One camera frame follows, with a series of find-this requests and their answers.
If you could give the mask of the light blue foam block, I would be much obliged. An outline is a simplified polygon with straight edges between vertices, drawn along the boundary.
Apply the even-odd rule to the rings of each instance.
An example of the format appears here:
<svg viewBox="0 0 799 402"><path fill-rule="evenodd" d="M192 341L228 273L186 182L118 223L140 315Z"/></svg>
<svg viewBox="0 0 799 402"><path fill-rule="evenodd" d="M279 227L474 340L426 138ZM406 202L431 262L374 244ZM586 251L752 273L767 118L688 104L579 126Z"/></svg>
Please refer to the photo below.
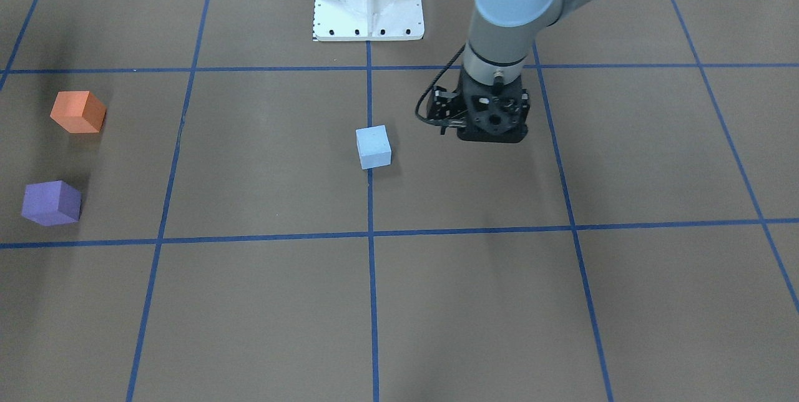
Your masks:
<svg viewBox="0 0 799 402"><path fill-rule="evenodd" d="M384 124L356 129L356 148L362 170L391 165L392 149Z"/></svg>

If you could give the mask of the orange foam block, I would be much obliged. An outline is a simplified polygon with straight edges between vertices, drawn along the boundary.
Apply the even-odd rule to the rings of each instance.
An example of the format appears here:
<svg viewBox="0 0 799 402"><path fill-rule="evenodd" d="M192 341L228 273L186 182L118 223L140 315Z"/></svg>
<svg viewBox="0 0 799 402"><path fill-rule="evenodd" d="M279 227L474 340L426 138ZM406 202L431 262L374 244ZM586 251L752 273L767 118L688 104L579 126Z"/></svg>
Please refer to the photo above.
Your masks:
<svg viewBox="0 0 799 402"><path fill-rule="evenodd" d="M100 134L106 105L89 91L60 91L49 117L69 134Z"/></svg>

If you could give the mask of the purple foam block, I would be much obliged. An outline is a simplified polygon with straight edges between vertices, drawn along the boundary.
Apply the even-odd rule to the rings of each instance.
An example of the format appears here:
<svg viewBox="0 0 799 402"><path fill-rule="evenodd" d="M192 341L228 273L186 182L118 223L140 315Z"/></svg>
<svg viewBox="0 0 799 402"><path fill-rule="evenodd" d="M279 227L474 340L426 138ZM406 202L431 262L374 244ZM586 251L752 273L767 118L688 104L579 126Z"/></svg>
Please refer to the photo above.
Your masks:
<svg viewBox="0 0 799 402"><path fill-rule="evenodd" d="M63 180L25 186L22 216L38 225L76 223L81 208L82 194Z"/></svg>

